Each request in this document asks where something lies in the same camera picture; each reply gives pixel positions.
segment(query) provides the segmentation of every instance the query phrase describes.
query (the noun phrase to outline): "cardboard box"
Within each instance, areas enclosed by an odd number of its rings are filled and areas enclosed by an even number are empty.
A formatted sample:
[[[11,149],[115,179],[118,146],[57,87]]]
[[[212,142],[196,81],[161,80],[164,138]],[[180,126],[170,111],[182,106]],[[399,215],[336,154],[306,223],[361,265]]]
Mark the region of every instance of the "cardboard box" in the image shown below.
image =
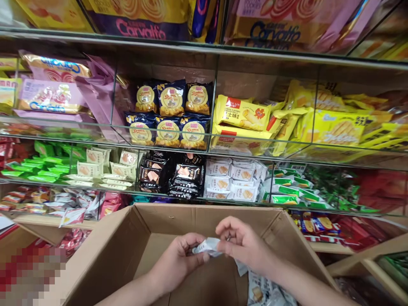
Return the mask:
[[[66,264],[40,305],[94,305],[147,273],[176,235],[215,237],[232,215],[250,224],[281,257],[335,287],[333,279],[296,228],[278,208],[139,203],[103,218]],[[232,258],[212,258],[174,292],[154,305],[246,305],[248,276],[239,277]]]

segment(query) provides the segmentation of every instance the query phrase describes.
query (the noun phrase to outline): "box flap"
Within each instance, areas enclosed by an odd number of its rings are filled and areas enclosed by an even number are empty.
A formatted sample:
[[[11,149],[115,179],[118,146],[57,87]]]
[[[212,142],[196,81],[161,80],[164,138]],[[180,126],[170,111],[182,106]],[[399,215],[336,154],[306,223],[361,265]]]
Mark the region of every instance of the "box flap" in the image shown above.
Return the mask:
[[[105,216],[98,222],[82,246],[70,258],[65,270],[60,271],[60,277],[55,278],[54,285],[50,285],[49,291],[44,292],[44,296],[39,299],[38,305],[50,306],[64,303],[131,209],[131,206],[126,207]]]

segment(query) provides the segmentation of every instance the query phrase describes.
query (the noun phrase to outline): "carvalfo cookie bag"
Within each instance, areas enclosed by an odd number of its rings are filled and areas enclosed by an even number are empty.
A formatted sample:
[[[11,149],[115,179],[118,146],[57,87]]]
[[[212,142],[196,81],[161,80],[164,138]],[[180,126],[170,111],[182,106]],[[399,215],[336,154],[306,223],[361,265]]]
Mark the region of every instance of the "carvalfo cookie bag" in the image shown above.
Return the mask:
[[[89,0],[101,32],[158,40],[188,40],[187,0]]]
[[[335,41],[357,0],[236,0],[228,21],[229,39],[281,43]]]

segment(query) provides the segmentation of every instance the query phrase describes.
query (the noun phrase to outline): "hand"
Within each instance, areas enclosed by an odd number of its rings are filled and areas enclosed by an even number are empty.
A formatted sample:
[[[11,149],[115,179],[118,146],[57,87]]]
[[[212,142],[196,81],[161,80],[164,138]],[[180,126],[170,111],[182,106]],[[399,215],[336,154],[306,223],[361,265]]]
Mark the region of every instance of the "hand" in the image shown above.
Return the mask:
[[[281,260],[272,253],[251,226],[234,217],[226,217],[215,229],[221,241],[217,250],[246,264],[252,271],[270,280]]]
[[[210,260],[207,253],[196,255],[189,251],[203,242],[205,237],[197,233],[177,236],[149,272],[152,284],[163,296],[176,289],[196,268]]]

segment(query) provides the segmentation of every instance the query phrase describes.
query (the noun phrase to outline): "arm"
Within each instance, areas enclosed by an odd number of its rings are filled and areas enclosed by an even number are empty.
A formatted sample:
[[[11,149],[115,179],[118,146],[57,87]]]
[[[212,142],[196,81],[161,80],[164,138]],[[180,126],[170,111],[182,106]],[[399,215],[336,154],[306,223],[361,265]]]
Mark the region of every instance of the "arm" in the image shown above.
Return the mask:
[[[218,251],[238,259],[255,273],[282,286],[304,306],[357,305],[329,286],[278,258],[254,230],[241,220],[227,217],[215,232],[221,236]]]
[[[189,254],[204,239],[196,233],[176,237],[147,274],[126,284],[96,306],[147,306],[172,292],[187,275],[210,260],[207,253]]]

